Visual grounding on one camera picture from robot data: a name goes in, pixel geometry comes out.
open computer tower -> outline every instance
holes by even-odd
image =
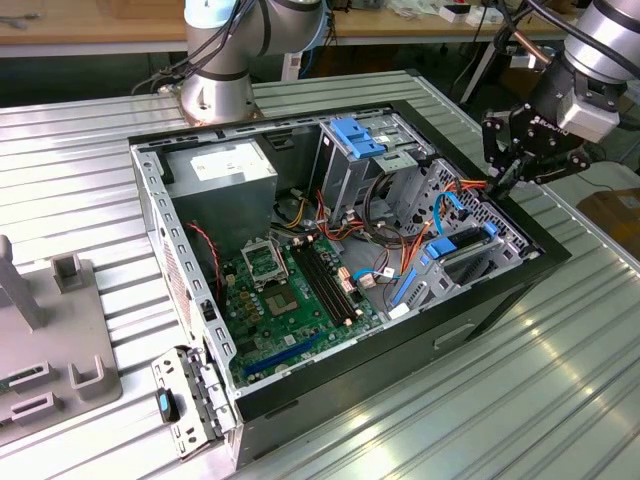
[[[260,458],[486,332],[569,257],[406,102],[130,144],[189,339],[153,365],[182,459]]]

ram slot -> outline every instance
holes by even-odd
[[[329,313],[331,323],[335,327],[339,327],[347,319],[355,320],[356,312],[353,306],[333,277],[327,273],[322,260],[313,247],[293,250],[292,256],[320,303]]]

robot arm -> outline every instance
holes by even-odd
[[[528,103],[487,113],[482,121],[494,195],[518,182],[543,184],[588,169],[585,140],[598,143],[620,123],[618,99],[640,67],[640,2],[594,0],[577,29],[622,55],[635,71],[569,35]],[[510,144],[502,149],[497,135],[504,130]]]
[[[249,61],[315,47],[327,17],[325,0],[187,0],[184,112],[193,123],[247,118],[254,109]]]

yellow wire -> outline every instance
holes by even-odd
[[[296,218],[294,218],[291,223],[288,223],[287,225],[285,225],[285,227],[293,228],[293,227],[297,226],[300,223],[300,221],[302,221],[302,214],[304,213],[304,204],[305,203],[307,203],[307,199],[306,198],[303,198],[302,200],[300,200],[300,209],[298,210],[298,215],[296,215]]]

silver table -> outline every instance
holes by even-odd
[[[255,88],[267,115],[408,100],[472,160],[478,126],[403,72]],[[125,138],[184,127],[167,96],[0,110],[0,231],[20,270],[93,261],[124,394],[0,448],[7,478],[221,478],[176,460],[149,362],[185,343],[145,237]],[[640,266],[551,189],[520,204],[573,258],[491,332],[255,462],[242,479],[629,478],[640,472]]]

